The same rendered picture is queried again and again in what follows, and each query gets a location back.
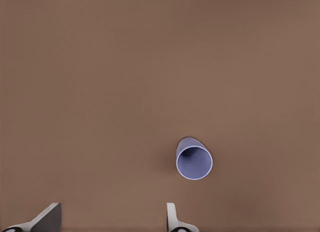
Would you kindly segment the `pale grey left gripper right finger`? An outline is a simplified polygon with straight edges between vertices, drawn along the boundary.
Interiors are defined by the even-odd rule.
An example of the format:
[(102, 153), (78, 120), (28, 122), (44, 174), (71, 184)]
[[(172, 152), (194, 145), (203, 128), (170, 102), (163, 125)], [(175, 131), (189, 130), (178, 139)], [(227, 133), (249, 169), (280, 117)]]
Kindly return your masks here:
[(174, 203), (167, 202), (166, 208), (167, 232), (199, 232), (199, 229), (195, 225), (182, 222), (178, 219)]

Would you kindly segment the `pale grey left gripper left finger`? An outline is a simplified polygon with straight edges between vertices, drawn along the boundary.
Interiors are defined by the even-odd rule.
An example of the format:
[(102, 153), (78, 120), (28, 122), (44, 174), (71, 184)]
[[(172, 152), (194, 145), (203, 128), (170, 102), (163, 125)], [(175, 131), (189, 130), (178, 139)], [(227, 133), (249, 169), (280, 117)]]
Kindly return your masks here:
[(60, 232), (62, 225), (61, 208), (61, 203), (54, 202), (31, 221), (12, 225), (1, 232)]

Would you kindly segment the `purple cup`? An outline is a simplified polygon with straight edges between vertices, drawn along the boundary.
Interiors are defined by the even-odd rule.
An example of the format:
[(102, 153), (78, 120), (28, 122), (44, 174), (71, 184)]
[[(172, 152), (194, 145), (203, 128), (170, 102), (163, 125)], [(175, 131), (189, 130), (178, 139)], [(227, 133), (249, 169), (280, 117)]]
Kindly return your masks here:
[(175, 164), (182, 177), (200, 180), (211, 172), (214, 160), (209, 150), (199, 140), (184, 137), (177, 145)]

